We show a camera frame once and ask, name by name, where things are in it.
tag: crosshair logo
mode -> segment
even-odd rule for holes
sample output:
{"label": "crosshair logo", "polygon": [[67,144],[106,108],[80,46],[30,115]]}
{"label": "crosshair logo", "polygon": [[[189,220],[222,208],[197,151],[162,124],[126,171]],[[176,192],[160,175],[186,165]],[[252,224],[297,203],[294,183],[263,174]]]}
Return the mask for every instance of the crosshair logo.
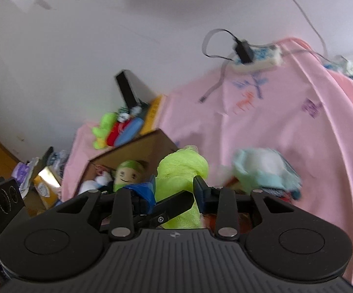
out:
{"label": "crosshair logo", "polygon": [[176,239],[176,238],[180,237],[180,233],[174,231],[174,232],[170,233],[170,236]]}

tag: black plug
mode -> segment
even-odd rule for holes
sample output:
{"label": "black plug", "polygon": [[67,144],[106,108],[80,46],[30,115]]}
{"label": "black plug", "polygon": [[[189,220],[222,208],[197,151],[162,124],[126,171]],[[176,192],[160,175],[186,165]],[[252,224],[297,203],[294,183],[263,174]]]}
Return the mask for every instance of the black plug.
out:
{"label": "black plug", "polygon": [[236,52],[237,56],[239,56],[242,64],[252,63],[254,61],[254,51],[248,45],[246,40],[240,41],[237,38],[234,38],[236,44],[233,49]]}

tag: white power strip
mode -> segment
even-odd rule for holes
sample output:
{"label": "white power strip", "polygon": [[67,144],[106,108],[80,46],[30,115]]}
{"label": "white power strip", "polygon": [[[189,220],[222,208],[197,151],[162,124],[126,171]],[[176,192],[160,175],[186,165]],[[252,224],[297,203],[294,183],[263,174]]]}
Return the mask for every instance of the white power strip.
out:
{"label": "white power strip", "polygon": [[254,61],[248,64],[242,64],[240,60],[231,63],[230,66],[235,72],[241,74],[253,73],[282,64],[282,51],[277,45],[262,48],[251,47],[251,49],[254,52]]}

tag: light blue cloth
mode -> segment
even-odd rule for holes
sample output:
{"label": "light blue cloth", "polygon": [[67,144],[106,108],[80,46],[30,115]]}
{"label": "light blue cloth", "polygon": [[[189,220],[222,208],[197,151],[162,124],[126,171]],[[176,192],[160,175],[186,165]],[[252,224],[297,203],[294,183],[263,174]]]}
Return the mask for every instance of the light blue cloth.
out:
{"label": "light blue cloth", "polygon": [[233,158],[233,174],[247,194],[253,189],[273,188],[289,192],[295,199],[300,196],[300,176],[284,157],[273,149],[238,150]]}

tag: ribbed gray surface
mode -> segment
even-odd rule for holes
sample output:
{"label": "ribbed gray surface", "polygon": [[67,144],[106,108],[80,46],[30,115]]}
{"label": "ribbed gray surface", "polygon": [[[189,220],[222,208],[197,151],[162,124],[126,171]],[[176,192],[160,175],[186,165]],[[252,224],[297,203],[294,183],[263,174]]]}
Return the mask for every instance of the ribbed gray surface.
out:
{"label": "ribbed gray surface", "polygon": [[340,278],[322,284],[273,278],[255,267],[239,245],[219,241],[206,229],[154,229],[114,243],[100,263],[80,276],[47,284],[12,280],[0,290],[5,292],[347,293],[353,288]]}

